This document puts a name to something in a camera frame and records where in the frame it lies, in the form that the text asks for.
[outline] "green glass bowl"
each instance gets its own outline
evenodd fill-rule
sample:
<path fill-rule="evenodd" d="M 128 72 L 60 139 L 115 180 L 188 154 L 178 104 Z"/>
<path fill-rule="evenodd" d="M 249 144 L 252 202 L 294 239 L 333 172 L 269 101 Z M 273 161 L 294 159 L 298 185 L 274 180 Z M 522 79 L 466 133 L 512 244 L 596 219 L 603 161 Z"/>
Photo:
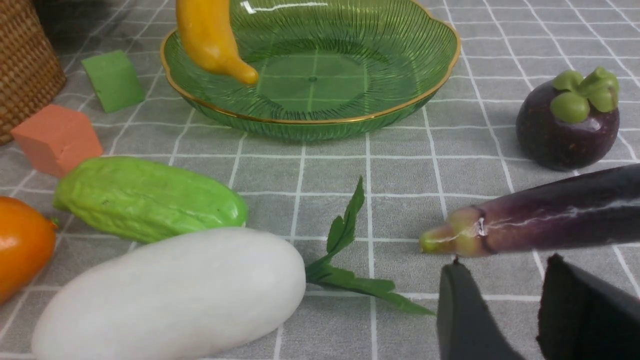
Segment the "green glass bowl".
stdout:
<path fill-rule="evenodd" d="M 230 0 L 255 86 L 210 74 L 177 31 L 160 53 L 169 84 L 210 119 L 294 141 L 346 138 L 401 120 L 449 79 L 460 36 L 413 0 Z"/>

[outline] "artificial vegetable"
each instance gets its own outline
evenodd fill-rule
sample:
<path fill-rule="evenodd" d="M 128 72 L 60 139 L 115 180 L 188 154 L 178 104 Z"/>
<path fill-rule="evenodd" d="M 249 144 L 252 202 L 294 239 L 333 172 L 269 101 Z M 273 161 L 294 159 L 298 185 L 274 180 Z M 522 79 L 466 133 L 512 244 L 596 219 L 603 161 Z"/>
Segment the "artificial vegetable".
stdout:
<path fill-rule="evenodd" d="M 0 304 L 33 280 L 56 244 L 55 221 L 13 197 L 0 197 Z"/>
<path fill-rule="evenodd" d="M 133 250 L 71 280 L 38 320 L 38 360 L 196 360 L 277 329 L 298 308 L 308 282 L 433 314 L 392 293 L 394 283 L 359 279 L 331 259 L 355 239 L 362 178 L 327 239 L 327 255 L 305 267 L 274 234 L 226 227 L 183 234 Z"/>
<path fill-rule="evenodd" d="M 242 197 L 224 184 L 131 156 L 83 161 L 58 183 L 53 206 L 99 231 L 144 243 L 244 226 L 248 218 Z"/>
<path fill-rule="evenodd" d="M 196 65 L 247 85 L 258 82 L 258 72 L 238 53 L 229 0 L 176 0 L 175 15 L 184 51 Z"/>
<path fill-rule="evenodd" d="M 569 177 L 453 211 L 420 237 L 466 257 L 640 240 L 640 164 Z"/>
<path fill-rule="evenodd" d="M 616 76 L 597 67 L 586 78 L 567 70 L 536 87 L 523 102 L 516 135 L 523 152 L 554 170 L 575 170 L 602 159 L 620 127 Z"/>

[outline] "wicker basket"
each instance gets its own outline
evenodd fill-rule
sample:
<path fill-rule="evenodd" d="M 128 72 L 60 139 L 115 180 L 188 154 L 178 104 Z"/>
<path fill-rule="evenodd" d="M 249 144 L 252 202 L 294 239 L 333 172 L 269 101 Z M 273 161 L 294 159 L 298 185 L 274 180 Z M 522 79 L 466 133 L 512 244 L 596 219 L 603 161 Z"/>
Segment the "wicker basket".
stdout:
<path fill-rule="evenodd" d="M 10 131 L 47 106 L 65 73 L 31 0 L 0 0 L 0 145 Z"/>

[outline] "gray tablecloth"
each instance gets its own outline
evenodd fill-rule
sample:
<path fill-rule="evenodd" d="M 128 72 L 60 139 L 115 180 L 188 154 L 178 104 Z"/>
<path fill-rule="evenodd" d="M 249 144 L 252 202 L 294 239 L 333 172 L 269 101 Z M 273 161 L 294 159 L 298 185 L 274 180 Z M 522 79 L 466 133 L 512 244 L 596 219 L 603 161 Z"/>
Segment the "gray tablecloth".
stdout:
<path fill-rule="evenodd" d="M 524 159 L 518 148 L 516 112 L 535 86 L 569 68 L 588 73 L 603 65 L 613 71 L 621 87 L 620 135 L 604 160 L 580 172 L 637 161 L 640 3 L 422 2 L 460 32 L 460 60 L 424 111 L 366 136 L 301 147 L 211 124 L 178 98 L 162 70 L 161 39 L 175 27 L 171 0 L 107 0 L 106 8 L 84 1 L 59 8 L 58 21 L 46 24 L 68 74 L 68 85 L 55 103 L 89 115 L 108 154 L 171 163 L 228 183 L 251 208 L 248 226 L 295 240 L 307 259 L 322 254 L 332 218 L 344 211 L 357 177 L 365 176 L 369 200 L 358 219 L 358 241 L 337 264 L 361 276 L 393 279 L 398 291 L 435 309 L 440 269 L 450 257 L 420 255 L 415 239 L 423 230 L 460 206 L 572 175 L 542 169 Z M 105 115 L 80 60 L 115 49 L 128 52 L 148 99 Z M 130 242 L 53 210 L 55 185 L 55 178 L 32 171 L 15 144 L 0 147 L 0 194 L 25 200 L 63 224 L 51 264 L 0 307 L 3 360 L 32 358 L 31 331 L 60 286 L 132 249 Z M 562 254 L 640 295 L 637 245 Z M 549 255 L 527 252 L 463 261 L 507 339 L 531 360 L 541 359 L 536 312 Z M 219 357 L 438 359 L 437 344 L 433 317 L 408 316 L 367 297 L 310 288 L 281 329 Z"/>

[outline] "eggplant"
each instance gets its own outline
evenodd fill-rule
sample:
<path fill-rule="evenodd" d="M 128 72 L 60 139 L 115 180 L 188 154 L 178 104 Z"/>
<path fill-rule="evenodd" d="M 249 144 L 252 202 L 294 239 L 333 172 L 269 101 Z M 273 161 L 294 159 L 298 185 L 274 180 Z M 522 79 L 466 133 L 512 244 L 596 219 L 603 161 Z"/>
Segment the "eggplant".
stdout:
<path fill-rule="evenodd" d="M 616 76 L 597 67 L 586 78 L 567 70 L 536 87 L 516 118 L 524 154 L 559 171 L 584 168 L 602 159 L 620 128 Z"/>
<path fill-rule="evenodd" d="M 441 360 L 525 360 L 504 338 L 468 268 L 442 267 L 438 297 Z"/>
<path fill-rule="evenodd" d="M 554 254 L 536 340 L 546 360 L 640 359 L 640 300 Z"/>
<path fill-rule="evenodd" d="M 479 257 L 640 240 L 640 164 L 600 170 L 456 209 L 422 252 Z"/>

